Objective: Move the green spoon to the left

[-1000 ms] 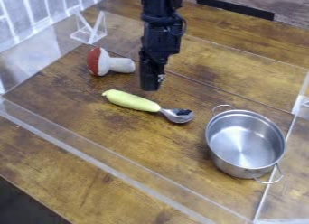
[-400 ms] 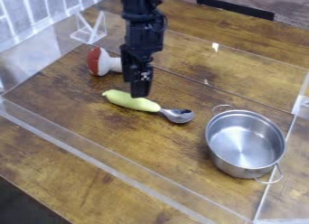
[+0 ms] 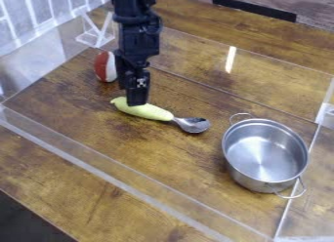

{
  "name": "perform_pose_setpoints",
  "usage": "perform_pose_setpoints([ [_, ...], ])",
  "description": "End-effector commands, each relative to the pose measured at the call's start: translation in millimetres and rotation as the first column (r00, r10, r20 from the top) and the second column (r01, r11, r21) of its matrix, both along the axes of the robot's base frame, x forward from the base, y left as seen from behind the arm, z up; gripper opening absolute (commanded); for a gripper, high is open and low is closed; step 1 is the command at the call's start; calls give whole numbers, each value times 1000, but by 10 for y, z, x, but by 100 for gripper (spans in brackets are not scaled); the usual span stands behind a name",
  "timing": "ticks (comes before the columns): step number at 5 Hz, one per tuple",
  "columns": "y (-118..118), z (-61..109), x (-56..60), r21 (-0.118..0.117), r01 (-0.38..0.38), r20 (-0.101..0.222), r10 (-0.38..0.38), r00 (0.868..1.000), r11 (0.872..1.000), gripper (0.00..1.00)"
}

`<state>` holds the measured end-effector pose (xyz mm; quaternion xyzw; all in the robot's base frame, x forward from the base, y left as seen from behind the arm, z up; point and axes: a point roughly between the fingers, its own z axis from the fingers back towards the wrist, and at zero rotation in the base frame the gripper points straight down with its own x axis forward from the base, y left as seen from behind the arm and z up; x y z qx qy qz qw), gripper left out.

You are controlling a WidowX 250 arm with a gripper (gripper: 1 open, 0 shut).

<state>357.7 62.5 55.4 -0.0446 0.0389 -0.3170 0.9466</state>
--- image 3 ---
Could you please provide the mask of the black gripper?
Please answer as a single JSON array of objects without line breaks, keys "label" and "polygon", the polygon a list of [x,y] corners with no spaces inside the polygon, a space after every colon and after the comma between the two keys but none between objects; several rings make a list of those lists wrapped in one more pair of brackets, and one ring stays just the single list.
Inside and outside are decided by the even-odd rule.
[{"label": "black gripper", "polygon": [[162,17],[154,11],[142,15],[122,16],[114,14],[119,23],[119,48],[114,52],[119,87],[127,92],[129,106],[147,103],[150,90],[150,72],[146,69],[126,72],[129,69],[147,68],[147,60],[159,54],[159,35]]}]

